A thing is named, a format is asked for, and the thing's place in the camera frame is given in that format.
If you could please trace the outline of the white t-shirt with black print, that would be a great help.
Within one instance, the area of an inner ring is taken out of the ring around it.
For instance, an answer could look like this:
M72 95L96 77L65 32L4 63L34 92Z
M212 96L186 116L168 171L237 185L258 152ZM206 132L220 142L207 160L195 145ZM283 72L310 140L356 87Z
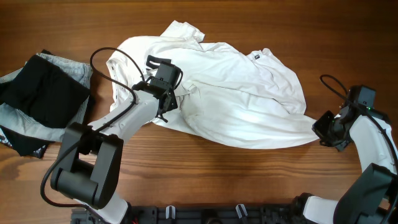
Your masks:
M243 54L226 42L206 43L187 22L173 21L159 36L125 40L107 61L115 83L113 106L128 86L156 70L149 57L169 59L183 72L178 107L153 123L245 149L278 149L312 142L314 120L296 74L269 49Z

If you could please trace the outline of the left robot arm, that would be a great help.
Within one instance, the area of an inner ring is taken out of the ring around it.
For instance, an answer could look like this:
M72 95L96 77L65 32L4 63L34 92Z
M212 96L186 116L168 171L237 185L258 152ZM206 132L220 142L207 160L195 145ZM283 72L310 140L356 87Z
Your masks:
M143 125L177 108L176 87L156 78L141 81L106 116L71 124L42 184L75 200L88 222L131 223L131 205L116 193L123 146Z

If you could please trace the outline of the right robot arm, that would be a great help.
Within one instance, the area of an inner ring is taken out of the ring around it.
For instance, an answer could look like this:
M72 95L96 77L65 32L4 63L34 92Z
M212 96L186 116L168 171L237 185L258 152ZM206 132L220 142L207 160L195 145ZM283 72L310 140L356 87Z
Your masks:
M292 205L294 220L308 223L397 223L397 148L385 114L361 105L327 111L312 126L324 146L353 143L362 173L339 200L302 194Z

